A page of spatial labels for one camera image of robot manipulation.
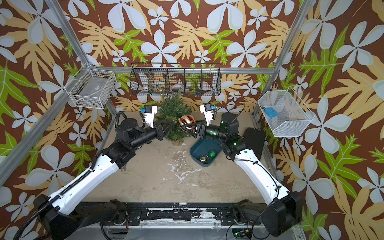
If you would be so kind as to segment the green glitter ball ornament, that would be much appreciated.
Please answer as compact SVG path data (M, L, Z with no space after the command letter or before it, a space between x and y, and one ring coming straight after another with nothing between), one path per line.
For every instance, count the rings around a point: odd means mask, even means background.
M217 152L216 152L215 150L211 150L211 151L209 151L209 153L208 153L208 157L209 157L210 159L214 159L214 158L216 157L216 155L217 155Z

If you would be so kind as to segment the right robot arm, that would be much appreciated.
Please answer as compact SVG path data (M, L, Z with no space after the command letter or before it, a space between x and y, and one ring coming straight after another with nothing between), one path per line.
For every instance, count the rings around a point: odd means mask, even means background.
M265 200L264 205L244 200L233 206L236 222L251 221L253 226L262 224L273 237L278 237L299 224L302 220L302 196L283 186L261 163L252 148L262 132L247 128L243 136L240 136L238 116L233 113L222 114L218 126L211 123L213 118L213 114L208 112L204 121L183 116L179 123L194 138L219 140L226 157L235 162L260 191Z

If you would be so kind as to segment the red gold striped ornament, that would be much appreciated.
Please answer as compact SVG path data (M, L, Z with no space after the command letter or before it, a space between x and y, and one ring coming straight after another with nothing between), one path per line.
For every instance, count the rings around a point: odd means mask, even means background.
M180 128L183 129L183 125L193 124L196 120L192 115L184 115L179 119Z

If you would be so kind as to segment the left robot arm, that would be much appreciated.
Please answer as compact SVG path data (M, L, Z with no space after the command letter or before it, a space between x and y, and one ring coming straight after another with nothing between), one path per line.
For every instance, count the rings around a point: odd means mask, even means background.
M152 140L162 141L172 129L173 121L155 121L155 111L140 110L142 126L124 112L115 117L115 141L99 151L90 167L75 179L52 193L38 197L34 206L36 212L18 229L15 240L22 237L24 230L34 220L39 220L47 234L43 240L64 240L82 227L97 222L121 223L126 217L126 207L118 200L105 204L80 206L80 202L101 182L124 167L136 154L136 150Z

